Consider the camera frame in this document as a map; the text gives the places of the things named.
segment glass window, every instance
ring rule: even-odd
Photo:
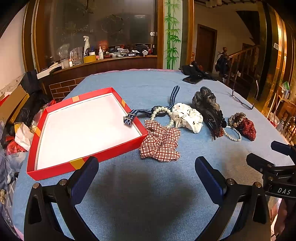
[[[57,49],[69,44],[69,51],[84,46],[89,36],[94,49],[108,46],[152,44],[156,0],[51,0],[46,2],[50,21],[46,36],[51,54],[58,60]]]

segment screw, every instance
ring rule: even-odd
[[[67,179],[62,179],[62,180],[59,181],[59,184],[60,185],[65,185],[67,183],[67,181],[68,181]]]
[[[37,188],[37,187],[39,187],[39,183],[34,183],[33,188]]]
[[[261,185],[260,182],[255,182],[254,184],[255,184],[255,186],[258,187],[258,188],[262,187],[262,185]]]
[[[235,180],[229,178],[229,179],[227,179],[227,183],[228,183],[229,185],[233,185],[233,184],[235,184]]]

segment door frame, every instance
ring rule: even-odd
[[[217,45],[217,30],[216,29],[213,29],[213,28],[210,28],[210,27],[207,27],[207,26],[204,26],[204,25],[201,25],[201,24],[198,24],[197,25],[197,40],[196,40],[196,50],[195,50],[195,59],[197,58],[197,50],[198,50],[198,42],[199,42],[199,34],[200,34],[200,29],[201,28],[205,28],[211,32],[214,32],[215,33],[215,39],[214,39],[214,45],[215,45],[215,49],[213,51],[213,55],[212,55],[212,58],[211,58],[211,64],[212,64],[212,69],[211,69],[211,72],[213,71],[213,67],[214,67],[214,61],[215,61],[215,55],[216,55],[216,45]]]

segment smartphone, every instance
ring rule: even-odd
[[[184,82],[187,82],[187,83],[190,83],[190,84],[197,84],[199,81],[203,80],[203,77],[201,76],[198,76],[198,77],[191,77],[191,76],[188,76],[186,78],[183,79]]]

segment white wall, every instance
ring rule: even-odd
[[[0,90],[25,73],[22,59],[23,7],[10,22],[0,38]]]
[[[196,53],[197,25],[201,24],[217,30],[216,54],[227,47],[227,53],[233,54],[242,50],[242,44],[254,45],[252,35],[242,19],[235,11],[257,11],[257,5],[252,3],[238,3],[206,8],[198,3],[194,4],[194,31],[192,52]]]

